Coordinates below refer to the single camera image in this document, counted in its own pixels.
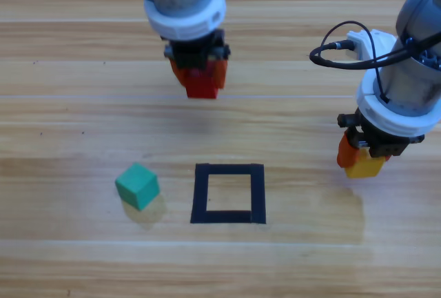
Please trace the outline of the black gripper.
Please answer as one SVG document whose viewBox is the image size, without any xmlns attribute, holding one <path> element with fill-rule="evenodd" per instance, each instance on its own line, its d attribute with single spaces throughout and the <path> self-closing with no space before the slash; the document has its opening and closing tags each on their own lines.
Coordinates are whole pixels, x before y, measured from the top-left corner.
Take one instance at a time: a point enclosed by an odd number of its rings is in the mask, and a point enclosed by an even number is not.
<svg viewBox="0 0 441 298">
<path fill-rule="evenodd" d="M 215 29 L 190 41 L 172 41 L 164 37 L 162 40 L 168 41 L 164 56 L 170 60 L 172 72 L 182 87 L 186 87 L 187 69 L 205 69 L 208 61 L 211 61 L 214 85 L 218 89 L 225 87 L 230 48 L 225 43 L 223 29 Z"/>
<path fill-rule="evenodd" d="M 424 135 L 399 137 L 375 127 L 363 114 L 339 114 L 337 123 L 346 128 L 338 146 L 337 163 L 350 168 L 358 160 L 360 149 L 368 148 L 371 157 L 400 156 L 409 144 L 421 143 Z"/>
</svg>

